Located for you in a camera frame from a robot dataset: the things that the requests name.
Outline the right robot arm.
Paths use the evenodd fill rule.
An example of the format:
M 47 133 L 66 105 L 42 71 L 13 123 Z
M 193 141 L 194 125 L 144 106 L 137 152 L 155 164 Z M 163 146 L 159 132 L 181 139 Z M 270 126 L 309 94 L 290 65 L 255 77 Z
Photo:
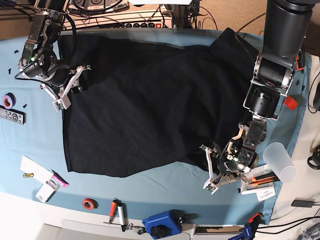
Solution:
M 39 13 L 34 16 L 18 63 L 19 73 L 14 77 L 16 80 L 40 83 L 40 88 L 54 100 L 66 96 L 68 92 L 79 93 L 88 89 L 71 65 L 78 42 L 75 22 L 67 13 L 69 5 L 69 0 L 35 1 L 34 6 Z M 72 47 L 69 56 L 58 59 L 53 48 L 65 21 L 71 24 Z

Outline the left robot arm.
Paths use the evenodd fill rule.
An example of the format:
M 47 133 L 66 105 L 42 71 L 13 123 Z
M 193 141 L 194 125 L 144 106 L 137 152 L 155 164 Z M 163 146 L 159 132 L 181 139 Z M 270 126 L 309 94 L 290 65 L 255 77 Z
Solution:
M 243 107 L 251 114 L 248 123 L 238 125 L 238 133 L 223 149 L 202 145 L 208 164 L 204 189 L 216 192 L 221 185 L 245 181 L 262 154 L 257 148 L 265 140 L 268 120 L 276 121 L 288 96 L 297 69 L 313 8 L 318 0 L 269 0 L 265 17 L 263 48 L 258 53 Z

